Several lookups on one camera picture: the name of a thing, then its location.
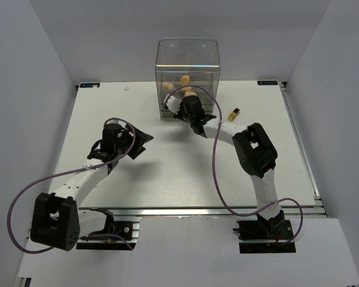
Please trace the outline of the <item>orange teardrop sponge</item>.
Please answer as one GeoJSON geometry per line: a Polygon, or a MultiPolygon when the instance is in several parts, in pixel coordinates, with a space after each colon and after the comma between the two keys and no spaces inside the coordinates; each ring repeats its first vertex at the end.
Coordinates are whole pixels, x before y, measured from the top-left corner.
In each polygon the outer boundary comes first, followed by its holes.
{"type": "Polygon", "coordinates": [[[184,87],[184,86],[187,86],[189,85],[190,83],[190,76],[189,75],[183,75],[180,79],[180,83],[181,85],[184,87]]]}

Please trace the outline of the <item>beige gourd sponge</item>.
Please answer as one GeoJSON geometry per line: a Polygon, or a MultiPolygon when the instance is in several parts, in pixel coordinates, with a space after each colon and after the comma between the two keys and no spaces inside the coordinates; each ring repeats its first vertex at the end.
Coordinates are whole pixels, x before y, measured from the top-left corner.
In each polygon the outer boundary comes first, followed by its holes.
{"type": "Polygon", "coordinates": [[[167,81],[162,82],[162,87],[167,91],[174,90],[174,85],[172,83],[170,83],[170,82],[167,82],[167,81]]]}

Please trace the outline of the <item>clear acrylic drawer organizer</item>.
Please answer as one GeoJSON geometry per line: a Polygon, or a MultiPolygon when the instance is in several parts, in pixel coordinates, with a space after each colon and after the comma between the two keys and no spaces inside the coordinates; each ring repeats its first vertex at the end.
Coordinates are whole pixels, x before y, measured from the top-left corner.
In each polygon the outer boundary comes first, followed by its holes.
{"type": "Polygon", "coordinates": [[[221,66],[218,42],[211,38],[166,37],[159,41],[155,75],[160,118],[169,119],[173,113],[165,109],[167,94],[183,99],[197,95],[207,114],[213,113],[220,80],[221,66]]]}

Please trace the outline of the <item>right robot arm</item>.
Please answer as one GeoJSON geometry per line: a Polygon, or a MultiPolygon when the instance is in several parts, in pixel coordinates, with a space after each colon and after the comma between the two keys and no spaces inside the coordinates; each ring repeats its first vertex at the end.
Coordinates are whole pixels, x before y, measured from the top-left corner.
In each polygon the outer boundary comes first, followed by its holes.
{"type": "Polygon", "coordinates": [[[254,186],[259,233],[267,239],[278,234],[284,222],[275,188],[278,153],[262,125],[240,126],[206,114],[200,99],[194,95],[183,99],[166,96],[164,107],[174,118],[188,123],[195,134],[213,139],[213,151],[216,151],[218,141],[235,148],[239,163],[250,175],[254,186]]]}

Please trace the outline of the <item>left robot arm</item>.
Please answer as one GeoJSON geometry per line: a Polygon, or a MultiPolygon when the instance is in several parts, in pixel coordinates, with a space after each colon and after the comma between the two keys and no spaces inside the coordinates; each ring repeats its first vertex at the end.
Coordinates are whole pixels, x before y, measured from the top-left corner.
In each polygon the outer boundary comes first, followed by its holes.
{"type": "Polygon", "coordinates": [[[82,237],[118,237],[112,212],[96,208],[81,212],[84,199],[118,165],[124,156],[137,158],[144,144],[153,140],[136,127],[106,123],[81,170],[58,189],[41,193],[35,200],[31,240],[51,248],[70,251],[82,237]]]}

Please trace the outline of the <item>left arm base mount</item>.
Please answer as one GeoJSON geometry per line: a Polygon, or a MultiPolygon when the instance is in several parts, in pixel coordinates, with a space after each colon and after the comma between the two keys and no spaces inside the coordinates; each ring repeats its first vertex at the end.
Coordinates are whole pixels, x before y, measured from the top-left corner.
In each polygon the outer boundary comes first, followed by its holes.
{"type": "Polygon", "coordinates": [[[76,244],[77,250],[132,251],[139,235],[140,218],[119,217],[114,220],[112,236],[84,236],[76,244]]]}

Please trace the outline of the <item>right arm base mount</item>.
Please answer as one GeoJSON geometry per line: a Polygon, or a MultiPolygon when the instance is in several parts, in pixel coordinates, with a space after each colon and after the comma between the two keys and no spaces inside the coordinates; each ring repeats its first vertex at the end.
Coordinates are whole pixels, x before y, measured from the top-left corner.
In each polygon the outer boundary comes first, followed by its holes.
{"type": "Polygon", "coordinates": [[[272,234],[260,228],[258,221],[238,221],[233,232],[238,236],[241,254],[292,254],[296,253],[294,233],[289,220],[272,234]]]}

